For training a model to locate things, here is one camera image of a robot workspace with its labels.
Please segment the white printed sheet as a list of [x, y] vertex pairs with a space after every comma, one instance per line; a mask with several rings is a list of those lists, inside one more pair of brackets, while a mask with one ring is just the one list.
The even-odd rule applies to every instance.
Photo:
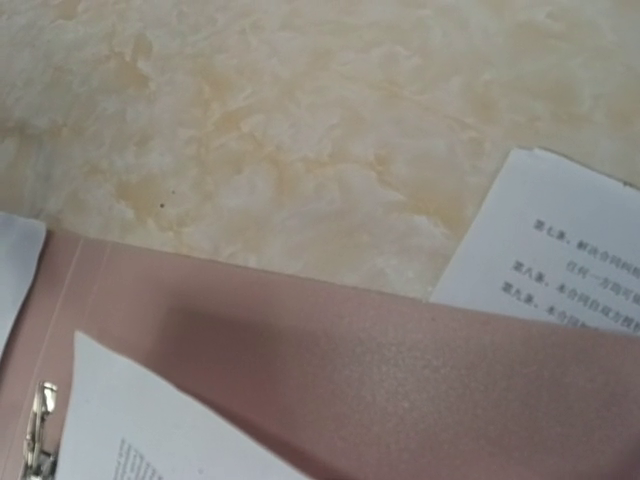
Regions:
[[547, 150], [512, 150], [431, 300], [638, 335], [638, 189]]
[[1, 213], [0, 221], [1, 352], [32, 285], [46, 237], [46, 226], [34, 219]]

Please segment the metal folder clip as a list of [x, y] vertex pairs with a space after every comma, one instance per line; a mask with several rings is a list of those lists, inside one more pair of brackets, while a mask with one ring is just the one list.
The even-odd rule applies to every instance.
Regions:
[[56, 409], [58, 388], [41, 381], [37, 384], [23, 441], [23, 480], [52, 480], [57, 466], [57, 450], [45, 448], [46, 423]]

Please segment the pink-brown file folder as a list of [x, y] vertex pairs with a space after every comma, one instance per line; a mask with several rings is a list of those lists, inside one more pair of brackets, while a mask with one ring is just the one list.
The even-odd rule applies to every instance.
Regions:
[[321, 479], [635, 479], [639, 341], [51, 233], [1, 361], [1, 475], [73, 334]]

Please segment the white sheet dense English text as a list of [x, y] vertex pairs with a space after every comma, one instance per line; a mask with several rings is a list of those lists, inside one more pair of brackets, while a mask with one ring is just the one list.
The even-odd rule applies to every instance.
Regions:
[[259, 439], [205, 403], [221, 341], [166, 330], [146, 343], [73, 337], [61, 479], [333, 479], [301, 452]]

